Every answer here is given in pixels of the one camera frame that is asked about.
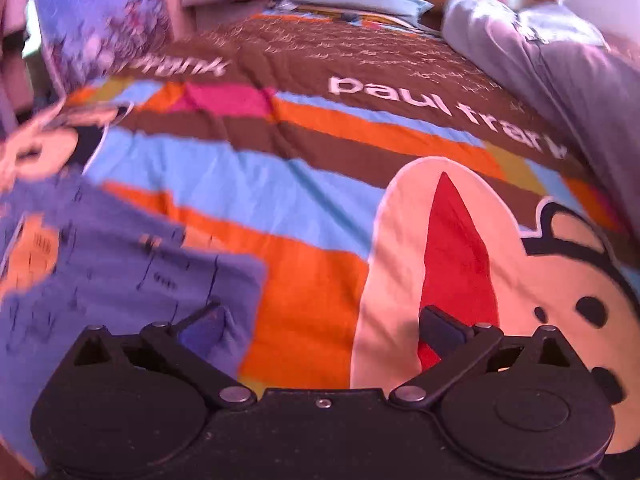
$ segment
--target light blue pillow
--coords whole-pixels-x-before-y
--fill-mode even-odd
[[[405,20],[417,28],[423,28],[418,23],[420,16],[433,7],[432,3],[425,0],[283,0],[281,5],[313,5],[378,12]]]

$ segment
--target bedspread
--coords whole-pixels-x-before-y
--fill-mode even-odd
[[[40,135],[79,140],[52,167],[266,264],[238,370],[256,391],[388,392],[438,361],[418,344],[435,304],[559,326],[613,404],[609,451],[638,442],[632,238],[580,154],[442,41],[265,14],[123,65],[62,116]]]

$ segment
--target orange stripe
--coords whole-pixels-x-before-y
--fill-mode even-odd
[[[66,104],[74,106],[84,104],[96,92],[97,88],[92,88],[91,86],[80,88],[66,98]]]
[[[254,339],[240,370],[243,377],[286,388],[349,387],[351,346],[367,277],[364,261],[178,208],[166,193],[113,182],[104,187],[219,238],[233,253],[254,254],[266,263],[268,278]]]
[[[574,178],[564,177],[564,182],[571,190],[573,196],[578,199],[578,202],[582,204],[582,207],[586,211],[587,215],[604,228],[611,229],[612,231],[622,231],[622,227],[619,222],[616,221],[612,215],[607,212],[606,208],[600,203],[597,196],[597,191],[594,190],[589,184]]]
[[[171,108],[184,93],[184,84],[167,82],[161,89],[153,94],[144,104],[138,107],[139,110],[150,112],[166,112]]]
[[[484,148],[443,139],[399,124],[371,123],[338,110],[272,99],[274,117],[341,139],[417,156],[446,156],[487,176],[507,180],[497,161]]]

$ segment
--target gray blanket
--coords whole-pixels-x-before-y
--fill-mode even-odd
[[[495,0],[449,0],[442,35],[580,150],[640,239],[640,69],[602,48],[527,41]]]

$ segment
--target metal screw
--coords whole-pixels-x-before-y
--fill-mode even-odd
[[[395,391],[396,397],[404,402],[420,402],[427,396],[420,386],[400,386]]]
[[[316,406],[318,408],[322,408],[323,410],[326,410],[327,408],[330,408],[332,405],[332,402],[329,399],[318,399],[316,400]]]
[[[244,386],[227,386],[220,390],[220,399],[237,404],[251,399],[251,393],[251,390]]]

